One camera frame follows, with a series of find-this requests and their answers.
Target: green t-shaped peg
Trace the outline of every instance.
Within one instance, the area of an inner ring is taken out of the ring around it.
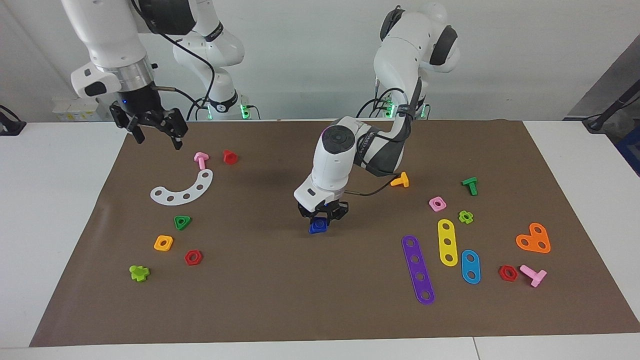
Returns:
[[[462,185],[469,186],[469,191],[471,191],[471,196],[476,196],[478,194],[478,190],[476,188],[476,183],[478,179],[476,177],[470,177],[467,180],[462,181]]]

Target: white table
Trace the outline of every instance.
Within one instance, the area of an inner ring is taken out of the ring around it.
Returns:
[[[640,317],[640,178],[582,124],[525,125]],[[640,358],[640,334],[27,348],[124,136],[86,123],[29,124],[0,138],[0,359]]]

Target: pink square block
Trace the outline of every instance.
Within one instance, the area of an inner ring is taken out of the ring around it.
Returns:
[[[429,200],[429,206],[433,211],[438,212],[444,210],[447,207],[447,203],[442,200],[441,197],[436,196],[433,199]]]

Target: purple long plate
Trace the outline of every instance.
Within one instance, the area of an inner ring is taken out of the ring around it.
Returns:
[[[415,298],[423,305],[429,305],[436,299],[433,286],[429,279],[429,272],[420,251],[420,243],[415,236],[407,235],[402,238],[404,258],[409,268]]]

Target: plastic toy piece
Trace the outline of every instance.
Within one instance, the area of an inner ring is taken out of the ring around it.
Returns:
[[[328,227],[326,218],[314,217],[309,226],[309,234],[325,233]]]
[[[436,196],[433,199],[429,200],[429,206],[431,206],[431,209],[433,209],[433,211],[438,212],[444,210],[447,207],[447,203],[444,202],[441,197]]]
[[[540,285],[540,282],[542,281],[542,279],[544,279],[545,276],[547,276],[546,271],[540,270],[540,272],[535,272],[527,265],[522,265],[520,267],[520,271],[523,272],[526,276],[531,278],[531,286],[533,286],[534,288],[537,288],[538,285]]]
[[[460,211],[458,220],[464,224],[471,224],[474,221],[474,215],[468,212],[467,210]]]
[[[209,159],[209,155],[204,152],[196,152],[195,156],[193,156],[193,161],[198,163],[200,170],[204,170],[207,167],[204,165],[204,162]]]
[[[151,190],[151,199],[160,205],[178,206],[188,204],[204,194],[213,181],[213,171],[208,168],[198,173],[196,182],[190,188],[181,192],[171,192],[164,186]]]
[[[456,245],[456,229],[448,219],[438,222],[438,248],[440,261],[447,266],[458,264],[458,246]]]
[[[189,250],[184,256],[184,260],[189,266],[197,265],[202,261],[202,253],[200,250]]]
[[[462,278],[471,285],[475,285],[482,279],[480,272],[480,257],[473,250],[462,252]]]
[[[400,177],[391,182],[391,186],[398,185],[402,185],[405,188],[409,187],[409,177],[406,175],[406,172],[403,171],[402,173],[400,173]]]
[[[505,281],[514,282],[518,278],[518,272],[516,271],[516,268],[511,265],[500,266],[500,270],[498,270],[498,273],[500,273],[500,277],[502,278],[502,280]]]
[[[184,228],[187,227],[190,223],[191,223],[191,217],[179,215],[173,218],[173,224],[175,225],[175,228],[178,229],[179,231],[184,230]]]
[[[478,190],[476,188],[476,183],[478,179],[476,177],[470,177],[467,180],[462,181],[462,185],[468,186],[469,191],[471,192],[471,196],[476,196],[478,194]]]
[[[551,243],[545,227],[537,222],[532,222],[529,225],[529,232],[531,235],[520,234],[516,237],[518,247],[526,251],[548,254],[551,251]]]
[[[418,239],[412,235],[405,236],[402,238],[402,248],[406,266],[408,266],[409,274],[411,275],[415,298],[422,305],[432,304],[436,300],[436,295],[433,292],[433,285],[431,285],[431,279],[429,279],[429,272],[427,271],[427,265],[424,263]]]
[[[173,238],[171,236],[160,235],[156,239],[154,249],[158,251],[169,251],[169,249],[171,249],[171,245],[173,245]]]
[[[146,281],[147,276],[149,276],[150,274],[149,268],[136,265],[131,265],[131,267],[129,267],[129,272],[131,273],[131,280],[135,280],[138,282]]]
[[[231,150],[225,150],[222,152],[222,160],[227,165],[233,165],[238,162],[238,155]]]

